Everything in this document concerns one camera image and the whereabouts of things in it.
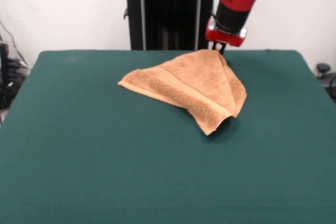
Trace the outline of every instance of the green felt surface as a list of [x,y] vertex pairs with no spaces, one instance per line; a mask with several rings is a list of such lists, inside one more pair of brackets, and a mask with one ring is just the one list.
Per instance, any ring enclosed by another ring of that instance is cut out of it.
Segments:
[[0,129],[0,223],[336,223],[336,109],[294,51],[229,51],[210,137],[117,82],[179,51],[43,52]]

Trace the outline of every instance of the cable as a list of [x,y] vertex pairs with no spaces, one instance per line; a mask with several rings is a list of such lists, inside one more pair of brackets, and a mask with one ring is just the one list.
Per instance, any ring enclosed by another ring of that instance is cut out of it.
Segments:
[[1,25],[2,28],[8,33],[8,35],[12,38],[13,47],[14,47],[15,51],[17,52],[17,54],[20,56],[21,60],[22,60],[26,65],[28,65],[27,62],[26,62],[26,60],[25,60],[25,58],[23,58],[22,54],[19,52],[19,50],[18,50],[17,47],[16,47],[16,44],[15,44],[15,40],[14,40],[14,36],[13,36],[13,34],[12,34],[10,31],[8,31],[8,29],[7,29],[7,28],[5,27],[5,25],[2,23],[1,19],[0,19],[0,25]]

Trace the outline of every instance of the orange towel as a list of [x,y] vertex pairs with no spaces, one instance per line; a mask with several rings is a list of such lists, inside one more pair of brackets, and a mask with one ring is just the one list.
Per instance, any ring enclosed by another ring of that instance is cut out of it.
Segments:
[[118,85],[187,109],[206,135],[226,118],[236,118],[246,100],[243,84],[216,50],[200,50],[135,70]]

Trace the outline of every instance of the black knob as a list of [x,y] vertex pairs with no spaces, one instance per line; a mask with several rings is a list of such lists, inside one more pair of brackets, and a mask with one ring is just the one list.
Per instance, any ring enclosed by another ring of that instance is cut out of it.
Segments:
[[331,67],[328,64],[325,64],[325,63],[317,64],[317,70],[320,73],[327,73],[328,71],[330,71],[330,69]]

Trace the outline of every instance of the black stand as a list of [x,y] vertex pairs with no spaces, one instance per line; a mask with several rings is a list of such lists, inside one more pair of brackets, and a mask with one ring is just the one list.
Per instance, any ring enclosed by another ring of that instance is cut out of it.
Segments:
[[213,0],[127,0],[132,50],[197,50]]

